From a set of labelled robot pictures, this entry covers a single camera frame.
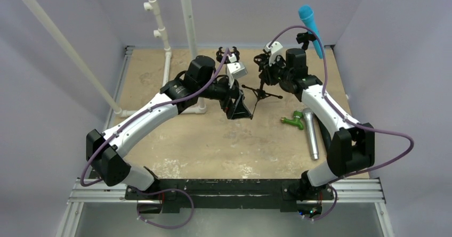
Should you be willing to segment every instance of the black tripod stand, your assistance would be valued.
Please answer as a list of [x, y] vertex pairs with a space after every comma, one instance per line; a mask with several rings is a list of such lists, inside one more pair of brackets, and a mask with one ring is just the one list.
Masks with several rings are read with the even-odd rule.
[[248, 86], [246, 86], [246, 85], [244, 85], [244, 84], [242, 84], [242, 88], [244, 88], [244, 89], [250, 89], [253, 93], [254, 93], [254, 95], [256, 96], [256, 98], [257, 98], [257, 101], [256, 101], [256, 103], [254, 104], [254, 109], [253, 109], [253, 114], [251, 115], [251, 119], [253, 119], [253, 117], [254, 117], [254, 111], [256, 111], [256, 106], [257, 106], [257, 103], [260, 101], [260, 100], [263, 100], [263, 99], [266, 99], [267, 97], [277, 97], [278, 99], [283, 99], [282, 97], [283, 96], [280, 96], [280, 95], [275, 95], [275, 94], [271, 94], [271, 93], [267, 93], [267, 92], [265, 92], [264, 91], [264, 84], [265, 84], [265, 81], [263, 80], [263, 79], [261, 79], [261, 84], [260, 84], [260, 86], [259, 86], [259, 89], [255, 89], [255, 88], [251, 88], [251, 87], [248, 87]]

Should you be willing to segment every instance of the green valve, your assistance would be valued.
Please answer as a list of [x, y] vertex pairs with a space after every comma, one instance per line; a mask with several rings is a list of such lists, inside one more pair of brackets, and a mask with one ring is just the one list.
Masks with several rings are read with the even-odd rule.
[[290, 124], [293, 126], [297, 126], [298, 129], [304, 129], [303, 123], [301, 122], [301, 118], [303, 117], [303, 113], [301, 111], [294, 111], [294, 119], [287, 119], [286, 117], [281, 118], [281, 122], [283, 124]]

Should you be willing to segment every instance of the blue microphone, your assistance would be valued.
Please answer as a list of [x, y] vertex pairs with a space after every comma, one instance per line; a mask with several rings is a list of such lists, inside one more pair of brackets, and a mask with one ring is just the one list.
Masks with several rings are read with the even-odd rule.
[[[300, 16], [300, 20], [303, 21], [304, 25], [312, 31], [316, 33], [316, 35], [320, 38], [319, 30], [317, 29], [316, 22], [314, 21], [314, 11], [309, 7], [309, 5], [303, 5], [298, 10], [298, 15]], [[316, 49], [317, 55], [319, 58], [323, 59], [322, 49], [320, 48], [320, 44], [317, 40], [312, 42], [314, 44], [314, 48]]]

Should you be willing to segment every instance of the gray wall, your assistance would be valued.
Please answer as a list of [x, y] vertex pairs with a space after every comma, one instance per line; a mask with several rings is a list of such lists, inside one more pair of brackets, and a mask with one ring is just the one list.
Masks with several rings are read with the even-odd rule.
[[[146, 12], [147, 0], [100, 0], [121, 41], [127, 45], [162, 47], [154, 38], [155, 18]], [[187, 45], [180, 0], [158, 0], [173, 47]], [[309, 4], [316, 12], [324, 44], [335, 44], [361, 0], [192, 0], [199, 46], [259, 47], [285, 27], [301, 24], [298, 8]], [[290, 32], [280, 39], [296, 44]]]
[[[353, 114], [415, 148], [380, 177], [397, 236], [450, 236], [452, 1], [362, 0], [335, 47]], [[377, 135], [376, 164], [408, 142]]]
[[[97, 0], [38, 0], [112, 93], [123, 45]], [[1, 236], [53, 236], [108, 105], [21, 0], [0, 0]]]

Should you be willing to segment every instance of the purple cable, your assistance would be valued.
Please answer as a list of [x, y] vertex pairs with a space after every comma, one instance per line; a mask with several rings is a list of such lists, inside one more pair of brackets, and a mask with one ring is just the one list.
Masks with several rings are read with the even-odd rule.
[[[344, 119], [345, 122], [347, 122], [348, 124], [356, 127], [356, 128], [360, 128], [362, 130], [366, 130], [369, 132], [375, 132], [375, 133], [382, 133], [382, 134], [388, 134], [388, 135], [393, 135], [393, 136], [399, 136], [399, 137], [404, 137], [406, 139], [409, 140], [410, 145], [408, 146], [407, 150], [405, 150], [403, 153], [399, 154], [398, 156], [392, 158], [391, 160], [384, 162], [380, 165], [374, 166], [374, 167], [370, 167], [361, 171], [357, 171], [357, 172], [353, 172], [353, 173], [349, 173], [346, 174], [345, 177], [350, 177], [350, 176], [354, 176], [354, 175], [358, 175], [361, 173], [366, 173], [372, 170], [376, 170], [376, 169], [380, 169], [383, 168], [385, 166], [388, 166], [389, 164], [392, 164], [393, 162], [400, 160], [402, 157], [406, 156], [409, 152], [411, 152], [411, 150], [414, 147], [414, 139], [412, 137], [410, 137], [409, 135], [405, 134], [405, 133], [400, 133], [400, 132], [393, 132], [391, 130], [382, 130], [382, 129], [374, 129], [374, 128], [369, 128], [369, 127], [365, 127], [363, 125], [360, 124], [355, 124], [354, 122], [346, 119], [345, 115], [343, 113], [340, 112], [340, 110], [329, 100], [328, 96], [325, 95], [326, 92], [326, 86], [328, 84], [328, 68], [327, 68], [327, 63], [326, 63], [326, 55], [325, 55], [325, 50], [323, 47], [323, 44], [320, 40], [320, 38], [317, 36], [317, 34], [315, 32], [313, 32], [310, 28], [305, 27], [305, 26], [301, 26], [301, 25], [295, 25], [295, 26], [290, 26], [286, 29], [284, 29], [283, 31], [281, 31], [275, 38], [273, 38], [273, 40], [271, 41], [270, 45], [272, 45], [276, 39], [278, 39], [282, 34], [284, 34], [286, 31], [294, 29], [294, 28], [303, 28], [306, 29], [307, 31], [311, 32], [315, 38], [317, 39], [317, 41], [319, 42], [320, 48], [322, 50], [322, 55], [324, 56], [323, 60], [324, 60], [324, 71], [325, 71], [325, 81], [324, 81], [324, 85], [322, 88], [322, 95], [325, 98], [325, 101], [328, 103], [328, 105], [342, 118]], [[338, 181], [340, 178], [337, 178], [333, 181], [331, 181], [331, 183]], [[326, 212], [324, 213], [322, 216], [316, 218], [315, 220], [319, 220], [324, 218], [325, 216], [327, 216], [334, 208], [334, 206], [336, 206], [336, 202], [337, 202], [337, 191], [332, 187], [334, 193], [336, 194], [335, 198], [334, 198], [334, 202], [333, 202], [333, 206]]]
[[142, 192], [142, 191], [140, 191], [138, 189], [135, 189], [135, 192], [137, 192], [137, 193], [139, 193], [141, 195], [156, 195], [156, 194], [161, 194], [161, 193], [165, 193], [165, 192], [169, 192], [169, 191], [180, 192], [180, 193], [184, 194], [188, 198], [188, 200], [190, 201], [191, 210], [190, 210], [190, 215], [188, 216], [187, 220], [185, 220], [183, 223], [181, 223], [179, 225], [160, 225], [160, 224], [154, 223], [152, 221], [149, 221], [149, 220], [143, 218], [141, 216], [141, 214], [140, 214], [140, 207], [139, 206], [136, 207], [136, 213], [138, 214], [138, 218], [137, 219], [140, 219], [140, 220], [142, 220], [143, 222], [145, 222], [147, 224], [150, 224], [150, 225], [153, 225], [153, 226], [156, 226], [156, 227], [160, 227], [160, 228], [163, 228], [163, 229], [177, 229], [177, 228], [183, 227], [184, 225], [188, 224], [188, 222], [190, 222], [191, 218], [193, 217], [193, 214], [195, 213], [195, 204], [193, 203], [193, 199], [186, 192], [184, 192], [184, 191], [182, 191], [180, 189], [171, 188], [171, 189], [165, 189], [165, 190], [161, 190], [161, 191], [154, 192], [154, 193], [145, 193], [145, 192]]
[[[152, 110], [161, 107], [163, 105], [168, 105], [168, 104], [176, 104], [179, 102], [183, 102], [183, 101], [187, 101], [189, 99], [193, 99], [194, 97], [198, 96], [199, 94], [201, 94], [203, 91], [205, 91], [205, 89], [208, 88], [208, 86], [210, 84], [213, 83], [213, 81], [216, 79], [216, 77], [220, 74], [220, 70], [221, 68], [223, 68], [223, 65], [226, 61], [226, 57], [230, 55], [229, 52], [229, 48], [226, 48], [224, 50], [224, 55], [223, 58], [221, 59], [220, 65], [218, 66], [218, 69], [214, 72], [212, 78], [207, 82], [206, 85], [204, 85], [201, 89], [199, 89], [198, 91], [196, 91], [193, 94], [190, 94], [186, 97], [183, 97], [181, 99], [177, 99], [177, 100], [171, 100], [171, 101], [167, 101], [167, 102], [163, 102], [163, 103], [159, 103], [156, 105], [151, 106], [150, 110], [143, 110], [141, 112], [139, 112], [138, 114], [136, 114], [136, 116], [132, 117], [130, 120], [128, 120], [126, 123], [124, 123], [117, 131], [116, 133], [121, 133], [128, 125], [130, 125], [131, 123], [133, 123], [134, 121], [136, 121], [138, 118], [144, 116], [146, 113], [150, 113], [152, 112]], [[90, 157], [90, 159], [88, 160], [88, 162], [85, 165], [85, 168], [82, 171], [82, 176], [80, 178], [80, 185], [83, 187], [87, 187], [87, 186], [91, 186], [94, 185], [95, 183], [98, 183], [100, 181], [102, 181], [102, 179], [97, 179], [93, 182], [89, 182], [89, 183], [85, 183], [85, 176], [86, 176], [86, 172], [88, 171], [88, 168], [90, 167], [91, 163], [94, 161], [94, 159], [98, 156], [98, 154], [103, 150], [103, 148], [110, 143], [113, 139], [115, 138], [115, 135], [111, 135], [108, 139], [105, 140], [105, 142], [103, 142], [99, 148], [96, 149], [96, 151], [94, 152], [94, 154]]]

